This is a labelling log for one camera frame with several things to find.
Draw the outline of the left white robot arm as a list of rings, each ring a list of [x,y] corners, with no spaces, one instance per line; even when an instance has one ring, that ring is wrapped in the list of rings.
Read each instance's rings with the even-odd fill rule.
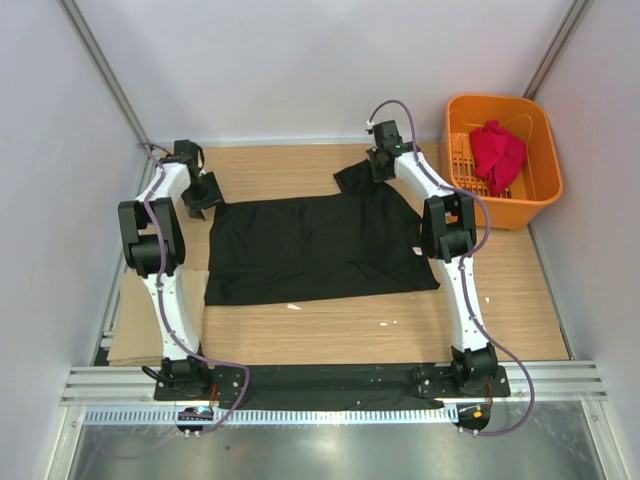
[[[187,309],[186,244],[175,205],[183,202],[189,217],[203,220],[224,199],[197,143],[176,140],[171,151],[151,143],[138,147],[153,163],[154,175],[135,199],[118,205],[118,220],[124,259],[149,292],[161,334],[159,370],[142,371],[156,382],[156,400],[200,400],[213,391],[213,381]]]

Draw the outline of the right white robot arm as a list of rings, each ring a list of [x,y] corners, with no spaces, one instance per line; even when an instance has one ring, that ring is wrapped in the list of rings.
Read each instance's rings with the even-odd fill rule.
[[[367,151],[376,182],[400,179],[423,202],[422,253],[443,276],[452,318],[449,379],[464,396],[480,396],[495,378],[495,348],[484,334],[473,276],[477,242],[474,200],[447,183],[413,142],[402,139],[396,122],[367,122],[373,136]]]

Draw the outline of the black t shirt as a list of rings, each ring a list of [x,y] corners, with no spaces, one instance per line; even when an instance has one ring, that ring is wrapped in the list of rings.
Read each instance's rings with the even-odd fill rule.
[[[210,231],[208,306],[245,306],[431,291],[421,218],[368,161],[334,175],[329,196],[217,208]]]

